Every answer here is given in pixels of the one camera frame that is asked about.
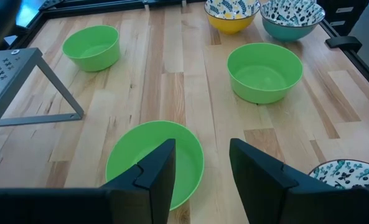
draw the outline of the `wooden tabletop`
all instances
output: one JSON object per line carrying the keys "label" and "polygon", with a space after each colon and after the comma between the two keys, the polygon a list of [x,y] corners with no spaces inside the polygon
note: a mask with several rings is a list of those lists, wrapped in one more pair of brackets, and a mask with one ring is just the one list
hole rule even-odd
{"label": "wooden tabletop", "polygon": [[[78,70],[61,46],[74,32],[108,24],[120,32],[122,57],[99,73]],[[369,84],[321,27],[284,44],[263,29],[260,13],[237,35],[208,24],[203,3],[49,20],[34,39],[83,106],[83,121],[0,128],[0,187],[94,187],[126,131],[157,119],[189,127],[205,153],[202,183],[171,213],[170,223],[247,223],[228,157],[231,138],[244,139],[303,172],[321,162],[369,162]],[[304,76],[281,101],[256,105],[230,87],[228,54],[271,42],[303,61]],[[37,69],[4,117],[72,109]]]}

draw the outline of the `bowl rim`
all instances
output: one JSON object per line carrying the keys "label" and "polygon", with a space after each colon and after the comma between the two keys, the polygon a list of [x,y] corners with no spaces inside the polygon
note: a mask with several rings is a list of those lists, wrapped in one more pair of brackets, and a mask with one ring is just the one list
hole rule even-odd
{"label": "bowl rim", "polygon": [[[316,5],[318,5],[318,6],[320,6],[319,4],[317,4],[316,2],[314,2],[314,1],[311,1],[311,0],[309,0],[310,2],[313,2],[314,4],[316,4]],[[264,5],[266,5],[266,4],[268,4],[268,3],[270,3],[271,1],[268,1],[268,2],[265,2],[265,3],[263,3],[261,6],[260,6],[260,10],[261,10],[261,8],[264,6]],[[261,14],[261,16],[263,17],[263,19],[265,19],[265,20],[267,20],[268,22],[271,22],[272,24],[275,24],[275,25],[277,25],[277,26],[281,26],[281,27],[289,27],[289,28],[304,28],[304,27],[311,27],[311,26],[315,26],[315,25],[317,25],[318,23],[320,23],[321,21],[323,21],[324,19],[325,19],[325,9],[322,7],[322,6],[320,6],[321,7],[321,9],[322,9],[322,13],[324,13],[324,16],[319,20],[319,21],[316,21],[315,23],[313,23],[313,24],[311,24],[311,25],[307,25],[307,26],[285,26],[285,25],[282,25],[282,24],[277,24],[277,23],[275,23],[275,22],[273,22],[271,19],[268,19],[268,18],[266,18],[264,15],[263,15],[263,13],[260,11],[260,14]]]}
{"label": "bowl rim", "polygon": [[176,123],[176,122],[173,122],[173,121],[168,121],[168,120],[163,120],[163,119],[160,119],[160,120],[155,120],[155,121],[148,121],[148,122],[145,122],[145,123],[142,123],[142,124],[139,124],[133,128],[131,128],[129,131],[127,131],[126,133],[124,133],[118,140],[117,142],[115,143],[114,147],[112,148],[110,154],[108,155],[108,159],[106,161],[106,164],[105,164],[105,180],[107,181],[108,178],[107,178],[107,165],[108,165],[108,162],[110,161],[110,158],[111,158],[111,154],[114,150],[114,148],[116,147],[116,145],[119,143],[119,141],[124,138],[126,135],[128,135],[132,130],[140,127],[140,126],[145,126],[145,125],[148,125],[150,123],[170,123],[170,124],[174,124],[174,125],[177,125],[177,126],[180,126],[181,128],[184,128],[185,130],[187,130],[194,138],[195,140],[197,140],[197,145],[199,146],[200,148],[200,151],[201,151],[201,156],[202,156],[202,169],[201,169],[201,173],[200,173],[200,178],[197,182],[197,184],[195,185],[194,189],[191,191],[191,193],[189,193],[189,195],[181,202],[179,203],[178,205],[170,208],[169,207],[169,211],[173,211],[175,210],[176,208],[178,208],[179,206],[181,206],[182,204],[184,204],[186,201],[189,200],[189,198],[194,194],[194,192],[198,189],[202,179],[203,179],[203,173],[204,173],[204,170],[205,170],[205,154],[203,153],[203,147],[201,145],[201,142],[199,141],[198,137],[186,126],[182,125],[182,124],[179,124],[179,123]]}
{"label": "bowl rim", "polygon": [[[87,57],[72,57],[70,56],[69,54],[66,53],[66,51],[64,50],[64,46],[65,44],[67,43],[67,41],[69,39],[71,39],[71,37],[73,37],[74,35],[77,35],[79,32],[83,31],[83,30],[87,30],[87,29],[92,29],[92,28],[96,28],[96,27],[108,27],[108,28],[113,28],[113,30],[116,31],[116,40],[114,41],[113,44],[111,44],[111,46],[109,46],[107,49],[97,53],[97,54],[94,54],[94,55],[91,55],[91,56],[87,56]],[[109,26],[109,25],[96,25],[96,26],[91,26],[91,27],[86,27],[84,29],[81,29],[81,30],[78,30],[76,31],[75,33],[73,33],[72,35],[70,35],[66,40],[64,40],[64,43],[62,44],[62,52],[68,57],[68,58],[71,58],[71,59],[88,59],[88,58],[92,58],[92,57],[95,57],[97,55],[101,55],[102,53],[106,52],[107,50],[111,49],[117,42],[119,41],[119,31],[117,30],[117,28],[113,27],[113,26]]]}
{"label": "bowl rim", "polygon": [[253,13],[252,15],[250,15],[250,16],[246,16],[246,17],[241,18],[241,19],[223,19],[223,18],[219,18],[219,17],[216,17],[216,16],[214,16],[214,15],[210,14],[210,13],[207,11],[207,9],[206,9],[207,1],[206,1],[206,2],[205,2],[205,4],[203,5],[203,9],[205,10],[205,12],[206,12],[209,16],[212,16],[213,18],[221,19],[221,20],[223,20],[223,21],[239,21],[239,20],[242,20],[242,19],[247,19],[247,18],[249,18],[249,17],[252,17],[252,16],[256,15],[256,14],[260,11],[260,9],[261,9],[261,3],[260,3],[260,1],[259,1],[259,0],[256,0],[256,1],[255,1],[255,4],[259,4],[259,9],[258,9],[258,10],[256,10],[256,12],[255,12],[255,13]]}
{"label": "bowl rim", "polygon": [[[281,89],[277,89],[277,90],[264,90],[264,89],[259,89],[259,88],[254,88],[254,87],[250,87],[248,85],[245,85],[243,82],[239,81],[233,74],[231,74],[231,71],[230,69],[228,68],[228,60],[230,59],[231,55],[238,49],[242,48],[242,47],[245,47],[245,46],[248,46],[248,45],[271,45],[273,47],[278,47],[280,49],[283,49],[287,52],[289,52],[290,54],[292,54],[293,56],[295,56],[295,58],[298,59],[299,63],[301,64],[301,68],[302,68],[302,73],[301,75],[299,76],[299,79],[296,80],[296,82],[294,82],[292,85],[289,85],[287,87],[284,87],[284,88],[281,88]],[[291,50],[285,48],[285,47],[281,47],[280,45],[276,45],[276,44],[270,44],[270,43],[265,43],[265,42],[260,42],[260,43],[250,43],[250,44],[245,44],[245,45],[242,45],[242,46],[239,46],[237,47],[236,49],[234,49],[228,56],[227,58],[227,70],[228,70],[228,73],[230,74],[230,76],[235,80],[237,81],[238,83],[240,83],[241,85],[247,87],[247,88],[250,88],[252,90],[259,90],[259,91],[267,91],[267,92],[275,92],[275,91],[283,91],[283,90],[288,90],[290,88],[292,88],[294,85],[296,85],[303,77],[303,63],[302,63],[302,60],[294,53],[292,52]]]}

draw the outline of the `white bowl with blue pattern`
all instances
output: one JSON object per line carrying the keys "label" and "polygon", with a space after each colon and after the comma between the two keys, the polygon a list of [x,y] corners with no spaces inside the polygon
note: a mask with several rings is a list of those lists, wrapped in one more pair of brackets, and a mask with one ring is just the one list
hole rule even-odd
{"label": "white bowl with blue pattern", "polygon": [[270,0],[261,6],[263,26],[275,39],[295,41],[309,34],[325,17],[314,0]]}

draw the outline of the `gray metal stand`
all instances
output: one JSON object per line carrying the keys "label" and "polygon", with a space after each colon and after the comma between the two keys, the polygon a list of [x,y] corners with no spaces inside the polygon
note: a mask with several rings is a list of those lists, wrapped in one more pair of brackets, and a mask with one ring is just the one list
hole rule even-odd
{"label": "gray metal stand", "polygon": [[42,52],[38,48],[0,51],[0,118],[35,66],[41,69],[75,110],[75,113],[0,119],[0,126],[53,123],[82,119],[82,107],[43,60]]}

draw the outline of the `bowl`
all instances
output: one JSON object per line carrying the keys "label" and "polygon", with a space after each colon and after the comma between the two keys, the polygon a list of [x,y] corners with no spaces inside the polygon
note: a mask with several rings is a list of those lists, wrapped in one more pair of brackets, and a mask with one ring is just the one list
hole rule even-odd
{"label": "bowl", "polygon": [[302,78],[301,60],[290,50],[268,43],[246,44],[227,60],[233,91],[252,103],[280,100]]}
{"label": "bowl", "polygon": [[261,15],[267,33],[288,42],[310,34],[325,11],[311,0],[270,0],[261,6]]}
{"label": "bowl", "polygon": [[181,124],[151,121],[127,132],[116,143],[108,158],[106,180],[122,174],[167,139],[176,140],[176,177],[170,210],[182,205],[201,181],[204,160],[197,137]]}
{"label": "bowl", "polygon": [[248,27],[260,10],[258,0],[207,0],[209,23],[224,34],[235,34]]}
{"label": "bowl", "polygon": [[119,33],[111,26],[88,27],[72,34],[62,50],[83,71],[100,71],[119,60]]}

